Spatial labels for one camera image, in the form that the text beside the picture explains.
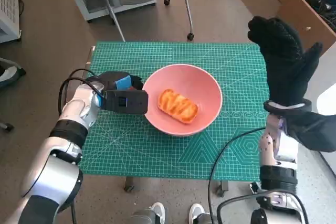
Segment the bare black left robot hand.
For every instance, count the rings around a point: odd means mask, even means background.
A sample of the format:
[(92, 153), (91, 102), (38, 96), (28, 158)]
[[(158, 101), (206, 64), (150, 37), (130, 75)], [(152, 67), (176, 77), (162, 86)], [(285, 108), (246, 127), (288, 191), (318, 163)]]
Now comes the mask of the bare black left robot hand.
[(87, 81), (96, 81), (104, 85), (104, 90), (142, 90), (142, 78), (122, 71), (107, 71), (97, 76), (91, 76)]

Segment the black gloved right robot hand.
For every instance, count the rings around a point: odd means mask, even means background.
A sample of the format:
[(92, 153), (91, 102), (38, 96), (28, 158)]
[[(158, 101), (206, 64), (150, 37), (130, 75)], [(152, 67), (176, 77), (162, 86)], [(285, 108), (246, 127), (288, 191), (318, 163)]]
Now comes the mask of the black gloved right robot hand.
[(323, 44), (304, 50), (297, 31), (276, 17), (255, 16), (248, 27), (247, 36), (259, 46), (266, 64), (269, 100), (286, 107), (302, 104)]

